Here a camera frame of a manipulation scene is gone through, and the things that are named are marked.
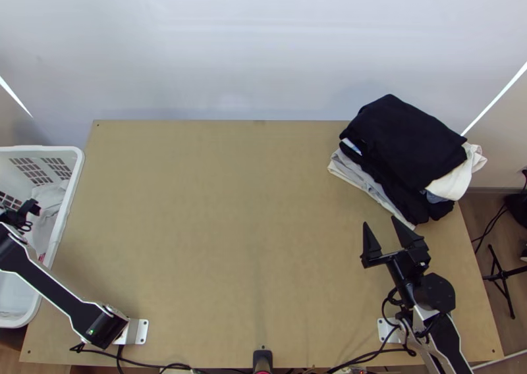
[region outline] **white wall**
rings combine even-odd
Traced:
[[[48,142],[33,118],[0,86],[0,146],[46,145]]]
[[[482,145],[489,159],[472,176],[473,188],[522,188],[527,168],[527,74],[472,127],[466,137]]]
[[[388,92],[461,132],[525,61],[524,0],[0,0],[0,75],[53,138],[92,119],[351,119]]]

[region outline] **tan tabletop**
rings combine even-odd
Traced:
[[[362,223],[385,253],[401,247],[390,214],[327,172],[345,126],[95,122],[53,272],[150,320],[147,343],[124,352],[142,362],[250,367],[265,346],[276,367],[330,367],[377,350],[375,320],[394,284],[385,266],[362,268]],[[466,358],[502,357],[459,207],[416,232],[430,271],[455,287]],[[43,302],[21,360],[115,364],[69,352],[78,342]],[[372,365],[421,363],[396,352]]]

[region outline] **folded clothes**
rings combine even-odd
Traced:
[[[429,218],[436,221],[452,211],[454,207],[453,201],[448,200],[430,203],[426,199],[426,195],[421,194],[419,190],[406,186],[382,162],[375,158],[367,159],[366,156],[359,155],[357,151],[353,150],[344,142],[341,142],[339,147],[347,157],[360,165],[365,173],[368,173],[377,183],[382,185],[386,196],[408,222],[418,225],[428,222]]]
[[[342,131],[340,139],[346,138],[379,173],[417,192],[467,158],[466,138],[391,94],[363,106]]]
[[[395,205],[393,205],[391,200],[386,196],[383,187],[374,181],[369,174],[365,173],[360,168],[360,165],[349,159],[340,149],[337,149],[331,155],[327,170],[331,174],[338,176],[340,179],[366,192],[408,228],[414,230],[415,225],[408,222]]]
[[[487,163],[487,158],[483,156],[482,147],[479,145],[472,145],[465,142],[462,146],[466,153],[466,161],[445,176],[433,180],[426,186],[427,192],[455,201],[459,200],[465,194],[472,180],[472,174],[480,170]]]

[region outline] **laundry basket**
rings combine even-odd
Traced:
[[[47,251],[39,257],[48,268],[55,258],[83,164],[84,154],[77,147],[0,147],[0,202],[5,207],[18,209],[31,198],[36,186],[69,181]],[[38,310],[40,298],[17,275],[0,271],[0,327],[28,324]]]

